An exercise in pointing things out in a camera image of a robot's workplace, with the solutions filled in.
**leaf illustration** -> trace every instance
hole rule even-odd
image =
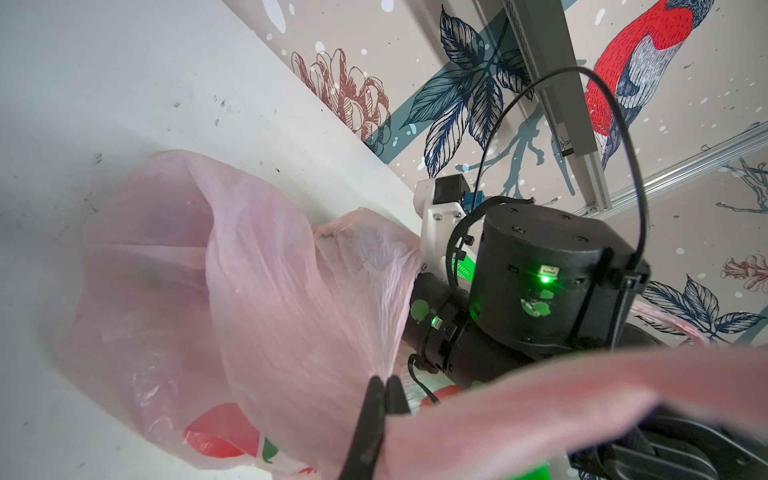
[[[714,327],[722,333],[738,333],[750,328],[766,317],[756,313],[734,312],[726,313],[715,320]]]
[[[685,333],[682,333],[680,330],[671,328],[669,326],[664,325],[663,323],[659,323],[656,320],[652,320],[649,318],[646,318],[642,315],[636,315],[637,318],[643,320],[648,325],[654,327],[656,330],[662,333],[671,333],[672,335],[685,335]]]
[[[712,294],[710,289],[692,280],[688,275],[686,276],[688,281],[685,284],[683,296],[694,308],[696,318],[712,325],[720,314],[717,297]]]
[[[417,121],[435,120],[469,90],[475,72],[451,70],[430,79],[416,94],[411,113],[403,126]]]
[[[496,80],[502,87],[508,88],[516,94],[531,83],[531,75],[528,74],[520,50],[505,51],[502,54],[496,70]],[[531,90],[525,96],[531,99],[533,94],[534,91]]]
[[[458,150],[467,127],[468,116],[466,96],[460,97],[429,128],[424,147],[424,161],[430,178],[436,177]]]
[[[483,150],[488,145],[488,137],[503,109],[502,90],[493,78],[487,77],[475,87],[469,102],[469,133]]]
[[[440,14],[440,41],[448,58],[462,68],[474,68],[485,60],[485,42],[460,18]]]
[[[667,313],[697,325],[694,308],[680,292],[671,286],[651,280],[643,292],[643,298],[655,306],[659,306]]]

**floral wallpaper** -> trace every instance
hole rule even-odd
[[[766,159],[768,150],[739,158],[650,199],[646,260],[653,281],[643,298],[692,323],[713,343],[768,343],[768,217],[759,209],[722,208],[754,202],[753,185],[744,181],[744,171],[762,170]],[[633,211],[607,219],[630,242],[636,221]],[[667,343],[683,339],[642,317],[633,323]]]
[[[529,82],[501,0],[224,1],[411,188],[456,171],[472,184],[487,149],[480,180],[487,195],[584,206],[536,98],[521,102],[488,141],[503,106]],[[577,59],[616,92],[644,174],[766,120],[762,0],[564,0],[563,7]],[[630,178],[615,122],[594,86],[585,90],[617,191]],[[764,188],[759,172],[745,178]],[[765,199],[729,207],[766,209]]]

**bird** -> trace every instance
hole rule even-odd
[[[672,58],[707,17],[714,0],[660,0],[611,40],[594,71],[618,100],[627,125],[651,100]],[[602,167],[621,144],[618,125],[598,86],[590,80],[584,94]]]

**pink plastic bag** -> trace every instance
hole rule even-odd
[[[91,398],[201,468],[336,480],[369,378],[392,374],[418,238],[367,210],[313,234],[266,182],[171,151],[102,208],[84,266],[65,365]],[[376,479],[512,476],[663,400],[765,432],[766,378],[768,352],[750,349],[543,362],[388,419]]]
[[[267,182],[157,154],[90,225],[65,371],[199,468],[341,462],[369,377],[391,373],[418,242],[364,209],[313,235]]]

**black cable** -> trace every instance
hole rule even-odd
[[[463,238],[464,235],[469,232],[469,228],[475,224],[478,220],[483,218],[485,216],[485,212],[488,211],[489,208],[495,207],[496,205],[501,204],[531,204],[533,203],[533,200],[524,200],[521,198],[509,198],[509,197],[502,197],[501,195],[498,195],[496,197],[490,197],[486,201],[484,201],[482,204],[480,204],[479,207],[475,208],[469,214],[462,218],[456,227],[451,232],[450,238],[448,238],[448,246],[445,248],[445,271],[450,272],[451,271],[451,260],[453,260],[453,256],[455,255],[456,250],[455,245],[456,242],[458,242],[458,239],[461,237]],[[448,277],[448,285],[451,289],[451,294],[456,298],[457,301],[464,302],[464,299],[459,296],[458,294],[458,278],[452,275],[447,275]]]
[[[424,393],[426,393],[426,394],[427,394],[427,396],[429,397],[429,399],[430,399],[430,400],[432,400],[432,403],[440,403],[440,400],[438,400],[438,398],[435,396],[435,394],[434,394],[434,393],[432,393],[432,392],[431,392],[431,391],[430,391],[430,390],[427,388],[427,386],[426,386],[426,385],[424,385],[423,383],[421,383],[421,382],[419,381],[419,379],[417,379],[417,378],[416,378],[416,374],[413,372],[413,363],[414,363],[416,360],[420,360],[420,359],[421,359],[421,357],[420,357],[419,355],[415,354],[415,353],[412,353],[412,354],[411,354],[411,356],[410,356],[410,357],[408,357],[408,373],[410,373],[410,374],[411,374],[411,378],[413,379],[413,381],[414,381],[414,382],[416,382],[416,385],[418,385],[418,386],[422,387],[422,390],[424,390]]]
[[[608,106],[611,108],[611,113],[614,116],[614,120],[616,121],[619,128],[619,133],[621,134],[621,140],[624,142],[624,149],[627,151],[627,160],[629,161],[629,168],[632,173],[634,190],[637,194],[637,209],[638,213],[640,214],[640,237],[637,240],[637,248],[635,249],[633,256],[630,258],[629,263],[627,264],[627,270],[634,270],[640,263],[640,260],[643,258],[645,243],[648,237],[648,200],[645,197],[645,189],[643,188],[643,177],[640,172],[640,164],[637,162],[637,156],[634,153],[634,145],[632,144],[632,139],[629,135],[629,127],[627,126],[627,122],[624,119],[624,115],[621,113],[621,107],[619,106],[618,102],[616,102],[616,97],[614,97],[611,89],[605,84],[605,81],[600,78],[600,75],[594,73],[594,71],[589,68],[572,65],[570,67],[563,67],[554,70],[524,88],[515,97],[515,99],[512,100],[509,105],[507,105],[507,107],[503,110],[501,117],[498,118],[496,124],[491,129],[491,133],[488,136],[488,143],[485,145],[486,148],[483,150],[482,158],[480,159],[480,165],[478,166],[478,177],[475,181],[475,194],[472,197],[472,209],[474,210],[475,202],[477,201],[478,189],[480,186],[480,176],[482,176],[482,168],[485,164],[485,158],[488,156],[488,145],[491,144],[491,140],[493,140],[494,135],[496,135],[496,132],[501,127],[502,121],[504,120],[506,114],[509,113],[512,107],[514,107],[520,101],[520,99],[525,96],[525,94],[533,90],[536,85],[542,83],[543,81],[547,81],[561,73],[567,74],[569,71],[581,73],[587,76],[598,86],[598,88],[600,88],[603,96],[605,96],[605,100],[608,102]],[[456,283],[458,283],[458,278],[456,275],[454,275],[454,280]]]

